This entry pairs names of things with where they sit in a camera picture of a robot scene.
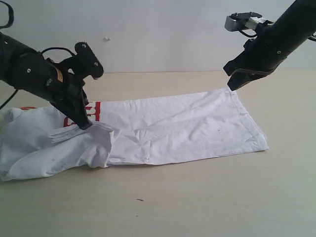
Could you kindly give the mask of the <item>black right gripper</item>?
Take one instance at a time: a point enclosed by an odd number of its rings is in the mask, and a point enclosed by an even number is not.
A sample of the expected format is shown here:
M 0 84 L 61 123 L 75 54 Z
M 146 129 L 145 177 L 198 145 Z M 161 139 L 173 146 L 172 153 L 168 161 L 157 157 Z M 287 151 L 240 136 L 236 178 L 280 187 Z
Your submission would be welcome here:
M 227 86 L 231 91 L 236 91 L 252 81 L 266 77 L 287 57 L 287 37 L 249 39 L 244 45 L 244 51 L 223 67 L 230 76 Z

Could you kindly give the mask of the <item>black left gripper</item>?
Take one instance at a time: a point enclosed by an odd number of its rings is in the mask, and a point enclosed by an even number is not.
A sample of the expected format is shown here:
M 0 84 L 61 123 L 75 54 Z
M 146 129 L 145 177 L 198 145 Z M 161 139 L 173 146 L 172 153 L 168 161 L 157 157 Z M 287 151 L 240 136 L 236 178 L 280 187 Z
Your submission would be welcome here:
M 52 93 L 50 103 L 81 130 L 88 129 L 92 122 L 85 110 L 88 100 L 83 90 L 84 78 L 89 75 L 87 66 L 78 55 L 72 55 L 59 63 L 50 58 L 45 61 L 55 74 L 52 82 L 46 83 L 48 91 Z

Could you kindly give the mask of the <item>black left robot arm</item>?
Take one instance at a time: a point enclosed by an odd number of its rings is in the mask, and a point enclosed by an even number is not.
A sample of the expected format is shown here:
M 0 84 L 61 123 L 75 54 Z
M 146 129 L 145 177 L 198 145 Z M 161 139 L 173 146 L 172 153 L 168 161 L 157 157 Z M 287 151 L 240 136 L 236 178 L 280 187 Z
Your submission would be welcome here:
M 12 37 L 0 36 L 0 79 L 48 101 L 82 130 L 92 125 L 83 91 L 87 75 L 74 55 L 55 63 Z

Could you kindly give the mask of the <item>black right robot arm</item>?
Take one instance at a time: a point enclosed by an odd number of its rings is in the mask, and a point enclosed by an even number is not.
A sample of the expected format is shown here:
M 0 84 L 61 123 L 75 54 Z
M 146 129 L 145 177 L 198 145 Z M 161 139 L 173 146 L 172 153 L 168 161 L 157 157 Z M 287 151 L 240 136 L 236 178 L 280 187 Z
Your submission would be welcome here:
M 272 74 L 302 43 L 316 40 L 316 2 L 296 0 L 274 22 L 256 12 L 236 12 L 227 16 L 225 29 L 243 35 L 254 31 L 243 52 L 223 67 L 230 78 L 227 85 L 235 91 Z

